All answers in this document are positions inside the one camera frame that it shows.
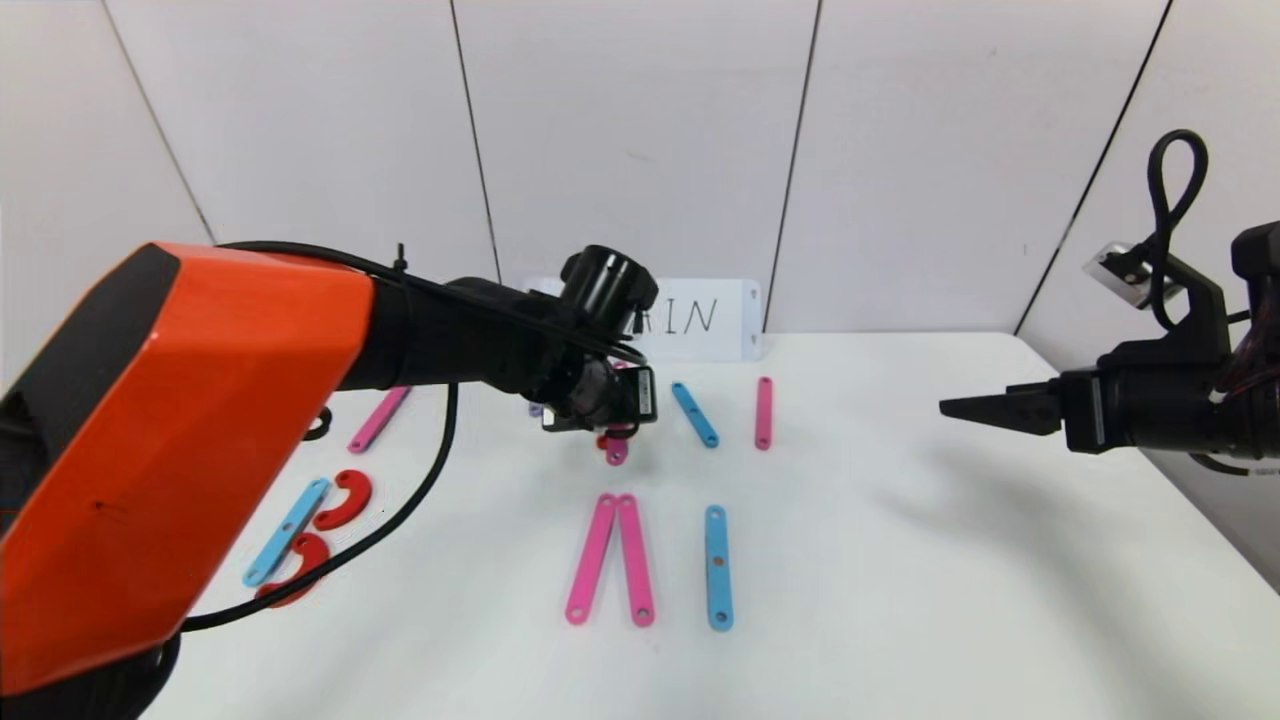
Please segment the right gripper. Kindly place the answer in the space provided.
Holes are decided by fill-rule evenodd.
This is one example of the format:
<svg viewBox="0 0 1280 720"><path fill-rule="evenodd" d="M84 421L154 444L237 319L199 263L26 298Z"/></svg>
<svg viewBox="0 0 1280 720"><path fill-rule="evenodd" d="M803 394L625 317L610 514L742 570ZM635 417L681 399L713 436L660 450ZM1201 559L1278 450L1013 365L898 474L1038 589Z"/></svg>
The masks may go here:
<svg viewBox="0 0 1280 720"><path fill-rule="evenodd" d="M1207 384L1204 373L1185 368L1091 369L1007 386L1001 395L946 398L940 413L1029 436L1064 428L1068 447L1079 454L1125 447L1204 454L1216 448Z"/></svg>

